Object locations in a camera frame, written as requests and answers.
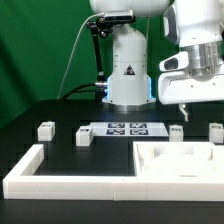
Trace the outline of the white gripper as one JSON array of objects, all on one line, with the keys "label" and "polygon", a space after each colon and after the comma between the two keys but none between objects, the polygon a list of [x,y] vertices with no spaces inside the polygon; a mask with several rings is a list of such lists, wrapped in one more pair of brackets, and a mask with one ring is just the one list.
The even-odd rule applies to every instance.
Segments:
[{"label": "white gripper", "polygon": [[186,51],[173,55],[159,64],[162,74],[158,79],[158,97],[162,104],[179,104],[179,110],[188,122],[185,103],[224,100],[224,64],[202,77],[193,77],[190,57]]}]

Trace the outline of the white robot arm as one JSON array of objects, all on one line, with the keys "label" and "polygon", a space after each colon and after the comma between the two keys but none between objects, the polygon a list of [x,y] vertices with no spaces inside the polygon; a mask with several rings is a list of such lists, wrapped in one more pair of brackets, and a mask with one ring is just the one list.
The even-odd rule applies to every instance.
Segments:
[{"label": "white robot arm", "polygon": [[118,110],[139,110],[155,101],[147,75],[145,36],[130,24],[163,17],[164,34],[180,52],[159,64],[158,100],[177,104],[224,100],[224,0],[90,0],[96,33],[113,36],[113,72],[102,101]]}]

